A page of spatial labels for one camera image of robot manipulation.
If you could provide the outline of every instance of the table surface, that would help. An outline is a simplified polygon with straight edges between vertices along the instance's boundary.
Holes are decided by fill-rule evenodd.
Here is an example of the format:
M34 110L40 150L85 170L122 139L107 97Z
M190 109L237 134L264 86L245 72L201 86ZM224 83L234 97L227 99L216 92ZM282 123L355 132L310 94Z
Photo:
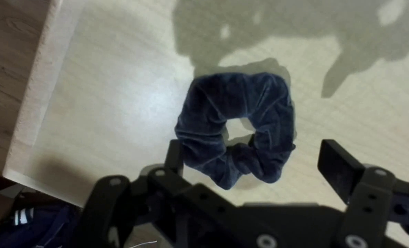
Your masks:
M343 208L317 172L328 138L409 181L409 0L87 0L67 44L27 156L15 163L16 145L4 168L23 185L82 205L96 179L135 179L164 161L190 81L233 70L288 79L297 149L274 185L245 176L224 192L191 170L186 179L235 204ZM239 120L227 130L253 132Z

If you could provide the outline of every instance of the dark blue velvet scrunchie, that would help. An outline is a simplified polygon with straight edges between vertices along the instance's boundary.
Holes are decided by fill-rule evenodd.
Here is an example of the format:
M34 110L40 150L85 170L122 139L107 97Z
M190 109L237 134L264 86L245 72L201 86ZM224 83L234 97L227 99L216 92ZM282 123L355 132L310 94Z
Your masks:
M256 132L248 145L226 148L228 119L248 117ZM195 79L175 127L184 163L223 189L244 174L273 183L295 149L295 114L284 79L259 73L213 75Z

